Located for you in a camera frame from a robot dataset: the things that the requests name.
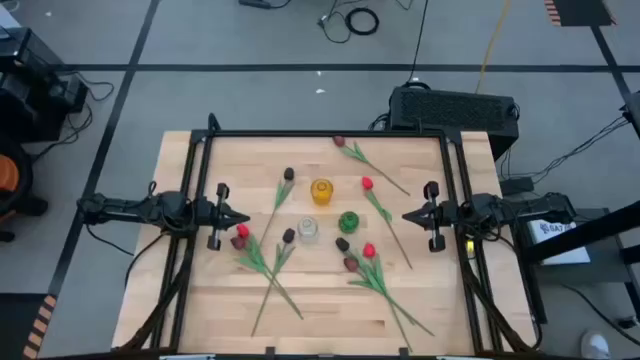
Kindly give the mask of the black metal table frame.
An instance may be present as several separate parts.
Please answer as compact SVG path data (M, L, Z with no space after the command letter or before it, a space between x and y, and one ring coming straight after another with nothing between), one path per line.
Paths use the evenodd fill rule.
M230 246L209 250L209 227L172 247L185 257L183 287L169 318L167 343L183 352L249 353L273 349L279 354L395 355L407 348L387 304L370 291L349 284L334 241L338 217L358 213L352 237L357 252L371 242L382 254L386 285L402 307L434 333L403 321L415 354L476 354L526 357L533 353L533 327L516 263L505 263L507 290L515 307L500 314L489 297L488 278L474 273L463 236L447 229L446 248L428 249L426 235L402 215L421 204L423 185L434 180L445 200L468 196L470 182L463 158L452 153L444 133L348 131L403 184L409 196L374 177L379 199L393 215L392 226L413 266L407 266L386 223L366 200L360 179L363 164L344 155L330 131L192 130L164 134L154 177L161 189L186 182L192 196L213 196L219 183L231 189L230 204L250 217L252 229L268 221L283 171L295 171L295 188L273 225L284 229L305 215L316 218L318 241L299 246L280 281L302 314L277 301L251 337L258 293L266 281L243 269ZM313 202L311 184L328 179L334 188L328 205Z

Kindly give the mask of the green glass vase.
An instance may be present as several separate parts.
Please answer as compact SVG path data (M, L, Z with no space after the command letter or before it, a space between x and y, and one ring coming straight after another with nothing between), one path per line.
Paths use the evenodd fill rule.
M342 213L338 220L338 227L345 234L354 233L358 229L359 224L359 216L353 211L346 211Z

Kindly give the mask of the person's white shoe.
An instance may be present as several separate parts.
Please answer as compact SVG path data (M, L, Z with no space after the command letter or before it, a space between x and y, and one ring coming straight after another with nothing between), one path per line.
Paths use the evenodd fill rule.
M585 359L610 360L609 344L603 334L597 331L586 331L580 340L580 354Z

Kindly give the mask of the black hazard-striped floor mat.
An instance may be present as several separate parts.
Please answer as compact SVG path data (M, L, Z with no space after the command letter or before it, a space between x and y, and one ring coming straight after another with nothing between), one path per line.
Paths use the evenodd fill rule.
M57 298L51 294L0 293L0 360L36 360Z
M551 23L560 27L612 26L617 21L605 0L543 0Z

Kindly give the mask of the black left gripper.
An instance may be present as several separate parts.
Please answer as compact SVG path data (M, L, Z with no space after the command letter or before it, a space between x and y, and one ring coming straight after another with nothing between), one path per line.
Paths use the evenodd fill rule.
M226 199L229 196L229 187L225 183L219 183L216 190L217 202L213 203L206 196L198 197L194 205L195 224L197 226L209 226L212 228L212 234L208 237L207 248L209 250L219 251L221 247L220 229L222 228L223 207L226 205ZM244 224L249 221L249 216L233 210L227 206L227 228L235 228L237 225Z

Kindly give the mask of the yellow glass vase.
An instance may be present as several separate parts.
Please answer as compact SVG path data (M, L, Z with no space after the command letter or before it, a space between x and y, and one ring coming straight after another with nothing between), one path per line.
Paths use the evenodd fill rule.
M311 196L316 205L325 206L331 201L334 188L328 179L319 178L311 184Z

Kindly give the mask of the black metal beam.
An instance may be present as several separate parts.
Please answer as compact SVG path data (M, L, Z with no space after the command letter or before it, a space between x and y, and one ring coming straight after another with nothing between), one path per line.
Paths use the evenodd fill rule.
M583 223L570 232L564 233L563 240L560 237L557 237L557 240L565 245L571 243L575 247L581 247L638 227L640 227L640 201ZM540 262L543 256L535 254L529 247L521 258L526 262L535 263Z

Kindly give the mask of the black and orange floor machine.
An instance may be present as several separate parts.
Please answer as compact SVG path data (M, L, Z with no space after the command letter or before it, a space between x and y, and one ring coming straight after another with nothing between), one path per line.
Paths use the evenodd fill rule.
M39 217L49 203L32 193L33 168L21 144L0 133L0 224L14 215Z

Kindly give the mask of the black equipment cart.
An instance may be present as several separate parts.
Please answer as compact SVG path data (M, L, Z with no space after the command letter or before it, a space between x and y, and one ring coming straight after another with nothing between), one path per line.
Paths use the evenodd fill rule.
M79 76L54 72L61 63L31 29L0 25L0 133L20 143L60 137L88 94Z

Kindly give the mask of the black power adapter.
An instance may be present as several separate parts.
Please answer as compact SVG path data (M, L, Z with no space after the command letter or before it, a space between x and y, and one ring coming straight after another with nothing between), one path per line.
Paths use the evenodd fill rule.
M504 196L514 196L534 192L534 183L531 177L509 178L501 180L499 185Z

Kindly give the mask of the dark grey side cart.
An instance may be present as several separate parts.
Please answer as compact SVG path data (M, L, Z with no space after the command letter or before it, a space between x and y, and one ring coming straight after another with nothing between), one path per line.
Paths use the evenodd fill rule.
M576 211L573 221L577 226L601 216L612 213L607 208L583 208ZM621 283L635 314L640 317L640 282L633 278L631 266L640 263L640 245L624 247L619 235L586 245L591 257L589 264L544 266L540 262L526 262L521 258L530 247L531 241L526 223L533 219L518 222L515 228L516 249L520 251L520 269L525 285L525 293L534 318L540 323L547 322L544 303L541 296L542 284L590 285L596 283Z

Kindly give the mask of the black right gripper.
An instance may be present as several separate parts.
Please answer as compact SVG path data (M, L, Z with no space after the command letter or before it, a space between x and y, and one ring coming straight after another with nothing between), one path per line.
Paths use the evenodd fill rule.
M431 252L440 252L446 248L445 236L440 232L441 227L454 227L458 220L458 203L452 200L446 200L440 204L437 203L437 197L440 194L439 184L436 181L429 181L424 187L424 194L428 200L428 219L430 220L430 229L432 230L432 238L429 240L429 250ZM426 215L426 205L419 209L412 210L403 214L403 217L423 217ZM423 218L406 218L406 221L426 229L426 222Z

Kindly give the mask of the black perforated computer case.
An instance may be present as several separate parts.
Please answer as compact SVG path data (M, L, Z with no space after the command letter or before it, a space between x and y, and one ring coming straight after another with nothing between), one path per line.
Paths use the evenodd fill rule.
M497 160L519 138L519 118L520 108L508 96L433 90L409 82L392 91L384 128L484 132Z

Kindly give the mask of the clear glass vase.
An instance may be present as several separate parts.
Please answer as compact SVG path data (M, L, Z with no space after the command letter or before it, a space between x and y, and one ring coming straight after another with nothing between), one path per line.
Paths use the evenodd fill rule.
M310 216L300 219L297 224L299 239L303 243L311 244L318 241L319 227L317 221Z

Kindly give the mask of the black artificial tulip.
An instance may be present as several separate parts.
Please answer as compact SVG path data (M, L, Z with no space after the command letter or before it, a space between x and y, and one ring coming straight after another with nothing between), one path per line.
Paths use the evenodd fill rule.
M260 305L258 314L256 316L252 331L251 331L251 337L253 337L258 329L262 314L264 312L264 309L266 307L266 303L267 300L270 296L271 290L273 288L275 288L280 295L283 297L283 299L291 306L291 308L293 309L294 313L300 318L302 319L302 314L301 311L299 310L299 308L297 307L297 305L293 302L293 300L291 299L291 297L289 296L287 290L280 284L277 276L280 273L282 267L286 264L286 262L288 261L289 257L291 256L292 252L294 251L295 247L292 245L293 241L295 238L295 231L292 228L287 228L282 236L282 241L283 244L282 245L277 245L276 246L276 257L275 257L275 262L274 262L274 266L273 269L270 273L270 280L269 280L269 285L267 287L267 290L265 292L265 295L263 297L262 303Z
M353 250L351 247L351 244L346 239L339 237L335 240L335 244L338 250L344 255L344 258L345 257L363 258L362 257L363 249L360 252Z
M271 224L276 212L281 207L281 205L285 202L285 200L288 198L291 190L294 187L294 184L295 184L295 171L293 168L287 167L283 172L283 177L281 181L277 185L276 196L274 200L274 207L267 221L263 234L260 238L259 244L263 243L266 235L269 232L269 228L271 227Z

